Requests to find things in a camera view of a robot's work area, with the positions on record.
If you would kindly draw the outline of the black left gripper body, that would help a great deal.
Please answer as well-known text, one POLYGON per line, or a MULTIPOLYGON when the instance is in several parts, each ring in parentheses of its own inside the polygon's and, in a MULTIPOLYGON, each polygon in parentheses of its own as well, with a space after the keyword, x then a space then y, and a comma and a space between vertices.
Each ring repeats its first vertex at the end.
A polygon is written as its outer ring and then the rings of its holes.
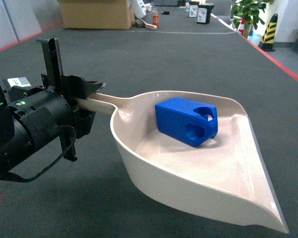
POLYGON ((94 113, 80 109, 76 102, 83 99, 84 78, 63 73, 59 41, 39 39, 46 71, 43 86, 30 89, 13 86, 20 98, 5 106, 3 120, 9 129, 2 146, 4 162, 22 162, 59 138, 62 157, 76 161, 74 142, 89 134, 94 113))

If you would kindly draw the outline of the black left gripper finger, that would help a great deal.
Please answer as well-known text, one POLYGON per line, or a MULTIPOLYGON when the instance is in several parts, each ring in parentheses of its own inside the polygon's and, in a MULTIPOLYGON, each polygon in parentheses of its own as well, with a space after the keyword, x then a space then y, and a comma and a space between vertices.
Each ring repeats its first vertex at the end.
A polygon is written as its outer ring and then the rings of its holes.
POLYGON ((97 93, 104 88, 106 83, 100 81, 84 81, 83 82, 83 99, 87 99, 91 95, 97 93))

